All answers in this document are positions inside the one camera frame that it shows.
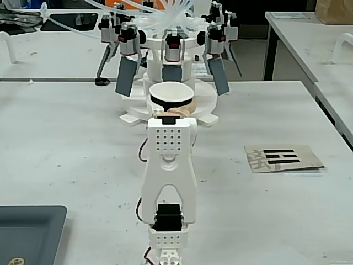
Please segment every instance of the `white robotic arm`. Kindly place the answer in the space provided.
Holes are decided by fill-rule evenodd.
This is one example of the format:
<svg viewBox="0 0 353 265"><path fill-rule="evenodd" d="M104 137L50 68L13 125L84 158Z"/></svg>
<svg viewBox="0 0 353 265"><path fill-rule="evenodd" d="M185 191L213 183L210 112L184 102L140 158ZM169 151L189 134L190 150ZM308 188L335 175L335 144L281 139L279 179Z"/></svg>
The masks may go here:
<svg viewBox="0 0 353 265"><path fill-rule="evenodd" d="M189 224L196 220L196 178L191 162L197 123L194 118L161 116L148 121L149 159L143 176L142 220L149 224L150 247L161 265L182 263ZM173 186L181 205L158 204L165 186Z"/></svg>

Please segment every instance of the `table surface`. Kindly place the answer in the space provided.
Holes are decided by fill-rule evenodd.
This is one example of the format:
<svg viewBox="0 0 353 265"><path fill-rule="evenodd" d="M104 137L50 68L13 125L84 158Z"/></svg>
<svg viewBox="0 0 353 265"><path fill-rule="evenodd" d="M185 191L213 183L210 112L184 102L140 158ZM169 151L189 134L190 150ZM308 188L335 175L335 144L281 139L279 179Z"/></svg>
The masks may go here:
<svg viewBox="0 0 353 265"><path fill-rule="evenodd" d="M353 146L353 90L349 83L319 82L314 85L316 94L336 122L338 131Z"/></svg>
<svg viewBox="0 0 353 265"><path fill-rule="evenodd" d="M65 265L143 262L148 233L135 205L146 126L126 127L121 113L114 84L0 87L0 200L66 205ZM326 264L324 251L352 249L353 153L302 83L231 83L215 114L193 150L197 222L185 264ZM252 144L308 144L327 168L252 174Z"/></svg>
<svg viewBox="0 0 353 265"><path fill-rule="evenodd" d="M100 37L98 22L101 10L48 10L51 13L98 13L99 17L90 35ZM17 63L11 64L7 47L0 41L0 80L23 78L47 80L92 81L106 48L99 39L82 36L70 31L40 31L12 37ZM116 80L119 69L120 53L105 65L102 76Z"/></svg>
<svg viewBox="0 0 353 265"><path fill-rule="evenodd" d="M353 33L353 25L324 25L314 13L304 15L306 19L278 19L266 12L270 25L313 83L350 79L353 48L344 45L339 64L333 65L332 59L338 37Z"/></svg>

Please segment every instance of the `black table leg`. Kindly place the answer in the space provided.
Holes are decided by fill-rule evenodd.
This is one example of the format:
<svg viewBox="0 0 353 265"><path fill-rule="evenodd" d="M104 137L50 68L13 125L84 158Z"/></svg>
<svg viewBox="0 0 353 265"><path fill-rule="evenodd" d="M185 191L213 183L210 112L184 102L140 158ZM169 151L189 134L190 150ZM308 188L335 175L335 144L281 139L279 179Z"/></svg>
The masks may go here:
<svg viewBox="0 0 353 265"><path fill-rule="evenodd" d="M269 26L263 81L272 81L272 77L274 75L278 39L278 35L275 33L274 29Z"/></svg>

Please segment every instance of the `floor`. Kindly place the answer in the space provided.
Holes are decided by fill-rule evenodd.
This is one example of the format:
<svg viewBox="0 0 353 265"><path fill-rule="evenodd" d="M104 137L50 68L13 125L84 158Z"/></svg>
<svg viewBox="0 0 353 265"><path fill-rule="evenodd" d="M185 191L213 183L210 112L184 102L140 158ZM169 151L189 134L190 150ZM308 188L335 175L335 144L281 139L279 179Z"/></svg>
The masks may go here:
<svg viewBox="0 0 353 265"><path fill-rule="evenodd" d="M233 44L233 49L237 54L243 77L237 74L234 63L227 61L228 80L261 81L266 54L266 40L238 40ZM305 86L311 84L281 41L279 41L277 48L274 81L302 81Z"/></svg>

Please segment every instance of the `black wire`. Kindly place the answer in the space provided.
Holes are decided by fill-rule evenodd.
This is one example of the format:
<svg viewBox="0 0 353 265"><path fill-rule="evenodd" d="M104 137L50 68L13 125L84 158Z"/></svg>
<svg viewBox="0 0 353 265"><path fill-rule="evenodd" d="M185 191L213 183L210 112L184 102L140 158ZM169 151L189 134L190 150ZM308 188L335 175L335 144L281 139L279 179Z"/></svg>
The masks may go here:
<svg viewBox="0 0 353 265"><path fill-rule="evenodd" d="M151 247L148 247L148 249L146 250L145 254L143 255L143 258L149 263L149 265L154 265L153 262L148 257L148 254L151 251L151 249L152 249Z"/></svg>
<svg viewBox="0 0 353 265"><path fill-rule="evenodd" d="M143 147L146 145L147 140L148 140L148 138L146 138L146 139L144 140L144 142L142 143L142 145L140 146L140 149L139 149L139 151L138 151L138 159L140 159L140 161L143 162L143 163L146 163L146 162L147 162L146 159L143 159L143 158L141 157Z"/></svg>
<svg viewBox="0 0 353 265"><path fill-rule="evenodd" d="M141 202L142 202L142 197L140 197L140 199L138 200L138 203L136 205L136 217L139 219L140 222L143 222L142 218L140 217L140 214L138 213Z"/></svg>

